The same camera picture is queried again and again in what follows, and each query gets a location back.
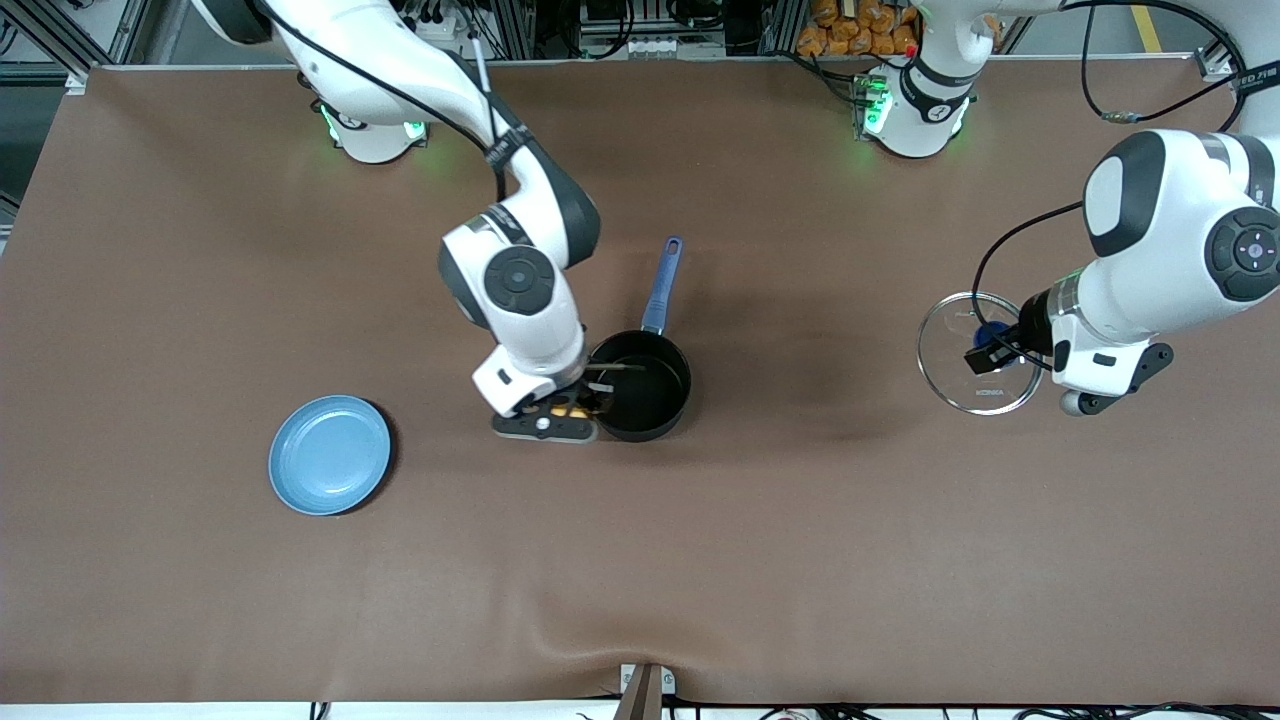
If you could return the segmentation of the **pile of orange bags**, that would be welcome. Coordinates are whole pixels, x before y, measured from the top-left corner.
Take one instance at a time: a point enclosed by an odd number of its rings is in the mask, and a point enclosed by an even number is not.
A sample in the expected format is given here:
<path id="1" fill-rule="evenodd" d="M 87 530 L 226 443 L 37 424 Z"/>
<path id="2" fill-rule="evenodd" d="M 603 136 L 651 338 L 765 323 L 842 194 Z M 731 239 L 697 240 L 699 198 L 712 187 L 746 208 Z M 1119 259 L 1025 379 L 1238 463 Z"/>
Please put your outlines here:
<path id="1" fill-rule="evenodd" d="M 911 56 L 924 17 L 909 0 L 809 0 L 794 51 L 801 56 Z"/>

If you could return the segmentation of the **metal table clamp bracket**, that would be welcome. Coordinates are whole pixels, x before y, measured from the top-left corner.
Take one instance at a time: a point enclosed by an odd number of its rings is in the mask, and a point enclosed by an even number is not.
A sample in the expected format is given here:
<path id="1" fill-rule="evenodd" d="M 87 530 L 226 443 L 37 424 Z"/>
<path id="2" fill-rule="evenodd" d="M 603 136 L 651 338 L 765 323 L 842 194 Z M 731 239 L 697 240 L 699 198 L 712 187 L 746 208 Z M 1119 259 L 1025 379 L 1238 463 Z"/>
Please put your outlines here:
<path id="1" fill-rule="evenodd" d="M 625 664 L 620 667 L 620 703 L 613 720 L 669 720 L 666 700 L 675 697 L 675 671 L 659 664 Z"/>

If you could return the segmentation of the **aluminium frame profile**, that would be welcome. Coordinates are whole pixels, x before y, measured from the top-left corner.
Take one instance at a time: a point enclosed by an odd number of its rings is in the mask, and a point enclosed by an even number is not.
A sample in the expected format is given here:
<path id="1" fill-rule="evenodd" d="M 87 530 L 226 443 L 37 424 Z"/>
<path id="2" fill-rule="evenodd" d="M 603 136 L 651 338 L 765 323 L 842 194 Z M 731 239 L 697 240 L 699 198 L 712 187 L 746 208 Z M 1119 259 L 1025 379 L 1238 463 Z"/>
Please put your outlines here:
<path id="1" fill-rule="evenodd" d="M 1280 61 L 1280 0 L 1185 0 L 1238 47 L 1213 41 L 1196 53 L 1207 79 L 1229 70 L 1253 70 Z"/>
<path id="2" fill-rule="evenodd" d="M 127 64 L 156 0 L 0 0 L 0 87 L 82 87 Z"/>

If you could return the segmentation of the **white socket strip black plugs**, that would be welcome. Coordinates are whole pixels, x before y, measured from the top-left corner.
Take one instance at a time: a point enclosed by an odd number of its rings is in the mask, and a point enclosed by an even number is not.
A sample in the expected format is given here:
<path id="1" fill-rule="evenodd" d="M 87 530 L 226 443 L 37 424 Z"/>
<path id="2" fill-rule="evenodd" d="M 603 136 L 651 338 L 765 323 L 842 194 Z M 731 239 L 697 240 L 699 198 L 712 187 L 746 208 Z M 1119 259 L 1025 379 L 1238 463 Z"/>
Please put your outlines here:
<path id="1" fill-rule="evenodd" d="M 425 42 L 445 46 L 467 38 L 466 20 L 452 0 L 394 0 L 393 6 Z"/>

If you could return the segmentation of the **glass lid with blue knob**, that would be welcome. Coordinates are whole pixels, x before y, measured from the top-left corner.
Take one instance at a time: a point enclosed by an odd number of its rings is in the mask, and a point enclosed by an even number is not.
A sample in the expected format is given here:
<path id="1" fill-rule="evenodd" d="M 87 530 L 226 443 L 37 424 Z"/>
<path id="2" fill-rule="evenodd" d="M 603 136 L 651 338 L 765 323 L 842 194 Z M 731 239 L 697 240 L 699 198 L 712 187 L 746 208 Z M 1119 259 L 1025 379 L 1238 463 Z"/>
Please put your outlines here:
<path id="1" fill-rule="evenodd" d="M 1027 404 L 1044 373 L 1020 355 L 992 372 L 975 373 L 965 355 L 987 346 L 1018 323 L 1018 306 L 995 293 L 952 293 L 924 315 L 916 336 L 916 365 L 948 406 L 977 416 L 1011 413 Z"/>

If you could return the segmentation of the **brown table mat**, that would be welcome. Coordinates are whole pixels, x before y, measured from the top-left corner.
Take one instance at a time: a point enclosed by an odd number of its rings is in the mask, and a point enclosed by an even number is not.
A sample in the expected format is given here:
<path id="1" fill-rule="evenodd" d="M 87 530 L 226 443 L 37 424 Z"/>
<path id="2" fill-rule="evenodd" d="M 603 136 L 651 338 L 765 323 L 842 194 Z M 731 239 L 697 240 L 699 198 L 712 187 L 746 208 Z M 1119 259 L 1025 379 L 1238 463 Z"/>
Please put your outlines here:
<path id="1" fill-rule="evenodd" d="M 1280 301 L 1174 336 L 1096 418 L 941 402 L 916 328 L 1123 136 L 1073 61 L 1000 59 L 927 161 L 786 61 L 503 67 L 598 204 L 593 340 L 687 247 L 663 439 L 497 437 L 436 272 L 493 199 L 458 135 L 365 167 L 289 70 L 101 70 L 0 256 L 0 702 L 477 701 L 653 661 L 722 703 L 1280 705 Z M 312 518 L 300 406 L 394 466 Z"/>

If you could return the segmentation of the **white power strip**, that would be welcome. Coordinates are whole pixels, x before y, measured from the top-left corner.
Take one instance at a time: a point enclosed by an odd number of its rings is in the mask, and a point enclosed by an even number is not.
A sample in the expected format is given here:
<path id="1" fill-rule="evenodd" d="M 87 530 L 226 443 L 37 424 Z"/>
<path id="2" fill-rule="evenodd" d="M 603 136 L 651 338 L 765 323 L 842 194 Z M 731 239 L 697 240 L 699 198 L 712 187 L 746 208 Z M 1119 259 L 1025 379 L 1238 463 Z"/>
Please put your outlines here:
<path id="1" fill-rule="evenodd" d="M 621 36 L 582 36 L 580 50 L 586 59 L 641 59 L 658 56 L 673 40 L 663 35 Z"/>

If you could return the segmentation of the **blue plate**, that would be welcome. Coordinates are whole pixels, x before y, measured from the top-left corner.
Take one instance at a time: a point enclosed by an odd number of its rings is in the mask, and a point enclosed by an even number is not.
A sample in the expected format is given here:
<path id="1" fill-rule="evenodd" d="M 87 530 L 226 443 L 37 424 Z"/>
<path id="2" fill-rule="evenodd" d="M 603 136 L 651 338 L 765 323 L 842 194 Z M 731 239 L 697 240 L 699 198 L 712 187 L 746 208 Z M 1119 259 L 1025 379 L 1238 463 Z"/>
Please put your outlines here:
<path id="1" fill-rule="evenodd" d="M 268 451 L 268 480 L 288 509 L 339 516 L 369 501 L 390 474 L 396 434 L 375 404 L 351 395 L 315 398 L 280 425 Z"/>

